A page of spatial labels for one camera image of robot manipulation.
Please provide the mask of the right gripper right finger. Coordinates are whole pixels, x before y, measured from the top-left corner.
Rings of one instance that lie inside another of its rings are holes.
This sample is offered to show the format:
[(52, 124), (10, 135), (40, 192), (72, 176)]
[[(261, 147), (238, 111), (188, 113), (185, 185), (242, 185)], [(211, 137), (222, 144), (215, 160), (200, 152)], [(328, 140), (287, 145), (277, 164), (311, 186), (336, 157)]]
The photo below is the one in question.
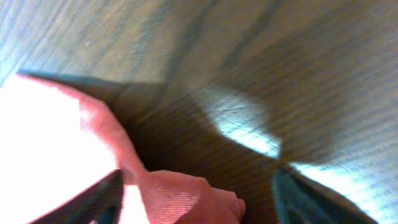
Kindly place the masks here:
[(282, 224), (376, 224), (348, 198), (292, 169), (279, 168), (272, 197)]

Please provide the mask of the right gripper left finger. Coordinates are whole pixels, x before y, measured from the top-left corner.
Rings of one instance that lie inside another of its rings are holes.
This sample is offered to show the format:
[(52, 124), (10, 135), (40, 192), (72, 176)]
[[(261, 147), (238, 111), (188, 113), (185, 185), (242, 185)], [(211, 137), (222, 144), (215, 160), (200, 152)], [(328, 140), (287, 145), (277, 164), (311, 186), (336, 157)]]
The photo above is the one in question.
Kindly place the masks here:
[(101, 179), (95, 185), (33, 224), (117, 224), (124, 196), (121, 170)]

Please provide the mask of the red t-shirt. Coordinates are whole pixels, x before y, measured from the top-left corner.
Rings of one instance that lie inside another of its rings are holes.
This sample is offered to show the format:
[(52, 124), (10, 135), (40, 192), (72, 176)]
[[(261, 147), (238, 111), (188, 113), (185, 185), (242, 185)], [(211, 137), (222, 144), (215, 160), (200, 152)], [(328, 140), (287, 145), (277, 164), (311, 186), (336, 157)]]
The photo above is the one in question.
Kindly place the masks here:
[(246, 205), (202, 177), (147, 170), (107, 105), (69, 86), (16, 74), (1, 87), (1, 222), (32, 223), (114, 170), (118, 223), (240, 223)]

